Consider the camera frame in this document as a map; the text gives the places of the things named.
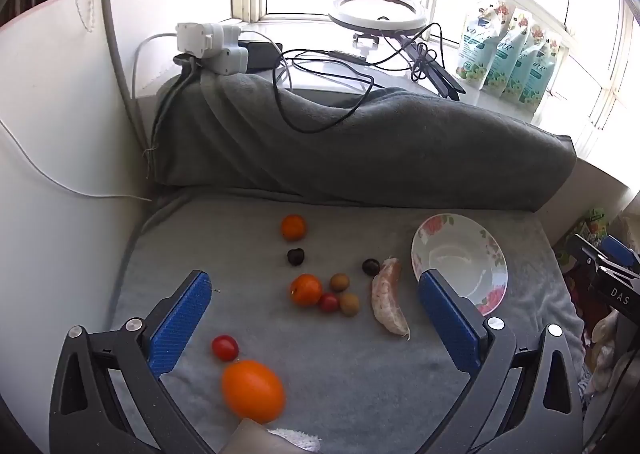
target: silver screw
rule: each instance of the silver screw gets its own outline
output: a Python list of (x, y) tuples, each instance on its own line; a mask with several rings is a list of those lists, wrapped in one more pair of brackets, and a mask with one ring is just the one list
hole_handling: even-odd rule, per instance
[(553, 335), (554, 337), (559, 337), (562, 335), (562, 328), (558, 324), (549, 324), (549, 327), (547, 329), (549, 330), (549, 333), (551, 333), (551, 335)]
[(491, 317), (491, 319), (489, 319), (487, 321), (487, 324), (489, 325), (489, 328), (491, 328), (491, 329), (502, 329), (502, 328), (504, 328), (504, 322), (502, 321), (502, 319), (498, 319), (497, 317)]
[(73, 328), (71, 328), (69, 330), (69, 338), (76, 338), (82, 335), (82, 328), (80, 326), (73, 326)]
[(140, 319), (129, 319), (127, 323), (124, 325), (127, 331), (138, 331), (142, 328), (142, 320)]

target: red tomato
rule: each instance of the red tomato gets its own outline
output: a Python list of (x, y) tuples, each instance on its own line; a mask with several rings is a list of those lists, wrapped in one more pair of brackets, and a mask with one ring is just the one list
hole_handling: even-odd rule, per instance
[(220, 335), (211, 341), (211, 351), (223, 362), (230, 362), (238, 357), (238, 343), (230, 335)]
[(340, 307), (340, 301), (333, 293), (323, 293), (322, 297), (320, 297), (319, 305), (322, 311), (331, 313)]

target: gray fabric surface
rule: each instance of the gray fabric surface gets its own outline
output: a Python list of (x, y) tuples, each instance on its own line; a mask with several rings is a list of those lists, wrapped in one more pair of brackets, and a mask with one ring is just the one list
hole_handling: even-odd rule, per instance
[[(175, 80), (158, 93), (164, 98)], [(282, 90), (300, 127), (344, 114)], [(400, 89), (374, 91), (320, 134), (286, 125), (271, 83), (202, 72), (159, 110), (152, 169), (162, 185), (295, 193), (311, 202), (536, 211), (575, 164), (571, 138), (460, 102)]]
[[(456, 371), (420, 306), (410, 266), (414, 232), (437, 212), (221, 195), (200, 196), (182, 206), (174, 200), (138, 238), (112, 327), (144, 317), (192, 269), (202, 269), (220, 293), (214, 293), (175, 370), (162, 380), (213, 449), (219, 450), (239, 423), (223, 404), (223, 365), (210, 353), (212, 338), (227, 333), (238, 340), (241, 358), (263, 362), (284, 383), (287, 406), (271, 428), (318, 436), (324, 454), (412, 454), (468, 381)], [(484, 225), (504, 252), (508, 288), (494, 315), (519, 337), (559, 323), (580, 373), (582, 321), (537, 218), (524, 212), (456, 212)], [(306, 252), (298, 268), (288, 265), (286, 252), (292, 246), (279, 234), (288, 213), (302, 214), (309, 227), (307, 237), (295, 245)], [(370, 309), (370, 278), (360, 264), (367, 257), (388, 256), (399, 257), (403, 265), (399, 299), (410, 341), (387, 332)], [(361, 312), (347, 319), (294, 306), (289, 283), (303, 272), (324, 282), (336, 272), (348, 274)], [(118, 392), (124, 394), (123, 387), (116, 379)], [(149, 440), (130, 398), (123, 395), (123, 400), (134, 430)]]

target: large orange fruit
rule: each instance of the large orange fruit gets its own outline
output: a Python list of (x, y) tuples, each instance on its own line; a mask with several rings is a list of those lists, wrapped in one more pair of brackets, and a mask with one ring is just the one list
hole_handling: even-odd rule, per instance
[(299, 306), (313, 306), (322, 297), (322, 283), (315, 275), (299, 275), (291, 283), (289, 295)]
[(258, 423), (275, 420), (284, 410), (284, 387), (278, 376), (255, 360), (241, 360), (222, 373), (222, 395), (239, 418)]
[(289, 214), (282, 220), (280, 231), (287, 241), (301, 240), (306, 234), (306, 222), (298, 214)]

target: black fruit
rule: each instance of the black fruit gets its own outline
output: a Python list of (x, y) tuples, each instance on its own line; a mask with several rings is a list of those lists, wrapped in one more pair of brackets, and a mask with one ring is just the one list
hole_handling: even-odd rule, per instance
[(380, 273), (380, 263), (375, 259), (366, 259), (362, 264), (362, 271), (371, 277), (376, 277)]
[(300, 266), (305, 260), (305, 251), (303, 249), (291, 249), (287, 252), (287, 261), (294, 267)]

